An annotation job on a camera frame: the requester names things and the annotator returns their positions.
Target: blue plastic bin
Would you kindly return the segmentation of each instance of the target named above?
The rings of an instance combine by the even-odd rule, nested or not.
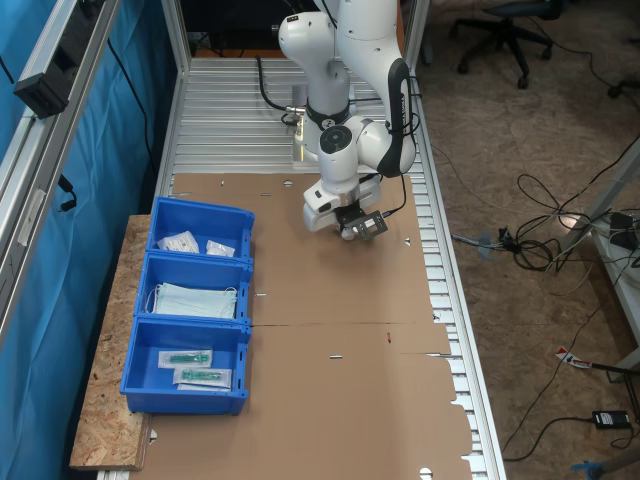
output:
[[[134,315],[144,315],[148,313],[151,317],[155,318],[183,318],[177,317],[176,315],[150,313],[153,310],[153,290],[157,285],[162,283],[171,283],[179,287],[203,290],[225,290],[233,287],[238,291],[234,319],[213,319],[224,322],[236,321],[244,325],[249,325],[250,320],[247,310],[249,302],[249,282],[251,281],[252,274],[253,268],[247,263],[147,252],[140,275]],[[209,317],[184,318],[203,320]]]
[[[134,318],[120,383],[132,412],[237,415],[249,392],[245,385],[251,328],[229,323]],[[212,368],[233,370],[230,392],[178,390],[172,368],[158,368],[161,350],[213,349]]]
[[[156,197],[151,216],[147,251],[189,257],[225,258],[207,255],[207,240],[235,248],[229,260],[253,263],[249,252],[255,215],[246,210],[209,203]],[[199,254],[170,252],[158,248],[158,240],[190,231],[198,242]]]

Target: wooden board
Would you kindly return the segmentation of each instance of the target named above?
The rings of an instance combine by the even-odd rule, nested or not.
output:
[[[136,470],[144,462],[150,416],[131,413],[119,389],[149,223],[147,215],[129,219],[71,452],[72,468]]]

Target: blue curtain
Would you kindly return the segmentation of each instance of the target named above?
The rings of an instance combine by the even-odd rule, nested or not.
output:
[[[1,3],[1,8],[10,10],[7,3],[21,2]],[[49,5],[53,0],[40,3]],[[7,18],[0,22],[20,28],[5,43],[16,44],[13,37],[22,38],[25,25],[18,27],[19,21]],[[123,0],[111,42],[147,111],[150,142],[159,152],[176,75],[161,3]],[[8,66],[15,68],[18,60],[10,58]],[[0,111],[5,105],[0,104]],[[20,108],[17,111],[13,123],[21,114]],[[5,125],[2,120],[0,151],[5,130],[11,130],[8,138],[13,134],[13,123]],[[154,123],[160,127],[156,134]],[[143,116],[107,48],[64,169],[78,206],[58,212],[57,207],[69,200],[58,189],[0,351],[0,480],[67,474],[104,292],[128,217],[139,211],[145,174],[147,189],[153,186],[143,126]]]
[[[47,23],[56,0],[0,0],[0,56],[18,81],[29,55]],[[24,112],[24,103],[0,71],[0,162]]]

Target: office chair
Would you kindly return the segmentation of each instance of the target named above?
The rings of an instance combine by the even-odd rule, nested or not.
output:
[[[465,74],[469,71],[469,60],[477,56],[482,50],[489,45],[495,43],[496,50],[500,50],[506,43],[509,45],[511,52],[516,57],[518,65],[522,70],[522,77],[518,80],[518,88],[525,89],[529,86],[529,66],[524,54],[518,44],[518,39],[527,40],[529,42],[539,43],[546,48],[542,52],[542,58],[549,60],[551,58],[551,47],[553,42],[546,36],[516,27],[513,19],[517,17],[539,17],[543,20],[555,20],[562,13],[564,0],[528,0],[524,2],[511,2],[499,5],[497,7],[487,8],[483,12],[489,15],[502,18],[498,22],[476,19],[458,19],[449,31],[449,38],[458,36],[458,27],[460,25],[466,27],[475,27],[491,32],[487,38],[482,40],[475,47],[469,49],[458,64],[458,73]]]

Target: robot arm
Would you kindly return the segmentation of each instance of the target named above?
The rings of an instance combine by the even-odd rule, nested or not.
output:
[[[342,0],[338,50],[344,63],[373,87],[385,106],[386,124],[350,119],[346,126],[358,136],[360,163],[385,177],[405,173],[415,159],[411,132],[409,67],[396,38],[394,0]]]
[[[317,152],[321,180],[305,192],[304,220],[311,231],[334,225],[345,239],[353,238],[356,232],[369,239],[386,231],[384,216],[392,211],[367,215],[363,208],[380,200],[381,176],[402,175],[416,154],[409,68],[402,59],[396,37],[397,3],[396,0],[315,2],[322,12],[288,17],[280,28],[283,52],[303,68],[309,81],[305,134],[309,117],[316,111],[332,112],[332,118],[338,118],[335,115],[345,101],[348,105],[342,77],[346,72],[336,65],[337,53],[380,96],[386,122],[376,123],[362,116],[348,119],[345,116],[333,125],[315,122],[313,153]],[[331,15],[337,28],[324,12]],[[368,166],[380,175],[360,178],[358,165]]]

